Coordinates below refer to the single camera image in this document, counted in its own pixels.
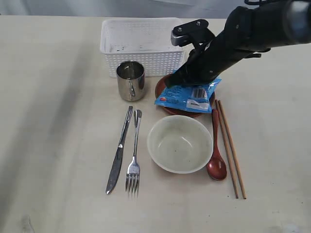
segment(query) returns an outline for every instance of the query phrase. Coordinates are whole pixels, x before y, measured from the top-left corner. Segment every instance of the white ceramic bowl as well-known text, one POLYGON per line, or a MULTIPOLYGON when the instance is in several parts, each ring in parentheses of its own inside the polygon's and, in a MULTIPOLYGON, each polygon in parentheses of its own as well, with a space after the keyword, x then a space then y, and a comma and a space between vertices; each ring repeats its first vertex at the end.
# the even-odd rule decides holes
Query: white ceramic bowl
POLYGON ((203 124, 188 116, 167 116, 150 130, 147 147, 153 161, 173 173, 203 168, 213 153, 213 140, 203 124))

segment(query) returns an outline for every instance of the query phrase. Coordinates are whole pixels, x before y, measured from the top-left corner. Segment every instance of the blue snack bag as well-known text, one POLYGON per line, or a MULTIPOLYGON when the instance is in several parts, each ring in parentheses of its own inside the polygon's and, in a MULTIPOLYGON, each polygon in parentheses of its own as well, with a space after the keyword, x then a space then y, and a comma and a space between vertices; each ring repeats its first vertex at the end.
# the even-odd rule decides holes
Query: blue snack bag
POLYGON ((220 81, 221 79, 217 78, 206 85, 166 87, 155 100, 155 104, 187 112, 211 113, 209 98, 220 81))

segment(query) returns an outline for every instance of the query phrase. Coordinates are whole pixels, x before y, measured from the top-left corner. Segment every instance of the white wall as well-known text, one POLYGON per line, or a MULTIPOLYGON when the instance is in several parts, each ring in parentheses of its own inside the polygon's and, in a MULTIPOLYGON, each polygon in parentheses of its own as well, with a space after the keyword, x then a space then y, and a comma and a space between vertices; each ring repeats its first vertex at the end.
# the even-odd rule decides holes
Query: white wall
POLYGON ((2 15, 227 18, 243 0, 0 0, 2 15))

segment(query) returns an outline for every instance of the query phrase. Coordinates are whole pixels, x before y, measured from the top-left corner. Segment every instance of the spoon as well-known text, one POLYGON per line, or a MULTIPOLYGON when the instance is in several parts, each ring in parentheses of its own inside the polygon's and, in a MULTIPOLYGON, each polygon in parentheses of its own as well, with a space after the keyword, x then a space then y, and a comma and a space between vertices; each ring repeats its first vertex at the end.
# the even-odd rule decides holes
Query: spoon
POLYGON ((222 181, 227 176, 227 168, 223 158, 221 157, 217 146, 217 133, 218 133, 218 111, 212 110, 212 122, 213 122, 213 135, 214 135, 214 149, 213 154, 209 162, 207 163, 207 172, 217 181, 222 181))

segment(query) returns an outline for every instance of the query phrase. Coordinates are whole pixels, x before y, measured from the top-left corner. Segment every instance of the bowl rim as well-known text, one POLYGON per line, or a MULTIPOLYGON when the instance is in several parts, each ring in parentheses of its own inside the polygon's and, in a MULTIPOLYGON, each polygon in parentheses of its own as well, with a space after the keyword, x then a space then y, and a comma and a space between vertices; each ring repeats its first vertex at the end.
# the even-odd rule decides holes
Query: bowl rim
POLYGON ((171 173, 177 173, 177 174, 189 174, 189 173, 194 173, 200 169, 202 169, 204 166, 206 166, 206 164, 209 162, 209 160, 211 159, 212 157, 212 154, 213 154, 213 138, 210 134, 210 132, 208 131, 208 129, 201 123, 199 122, 198 120, 196 119, 193 119, 189 116, 183 116, 183 115, 173 115, 173 116, 166 116, 160 120, 158 120, 154 125, 153 127, 150 129, 149 133, 148 133, 148 136, 147 136, 147 149, 148 149, 148 153, 150 155, 150 157, 152 158, 152 160, 162 169, 166 170, 166 171, 169 171, 171 173), (153 156, 153 153, 151 153, 151 134, 153 132, 153 130, 158 127, 163 121, 166 121, 168 118, 183 118, 183 119, 187 119, 187 120, 190 120, 192 123, 194 124, 197 124, 200 126, 200 128, 202 129, 202 131, 206 134, 207 136, 207 141, 211 141, 211 148, 210 148, 210 153, 207 153, 208 156, 206 158, 206 160, 204 160, 204 162, 196 167, 195 169, 192 169, 192 170, 189 170, 189 171, 176 171, 176 170, 172 170, 168 167, 165 167, 164 165, 162 165, 159 161, 157 161, 157 159, 153 156))

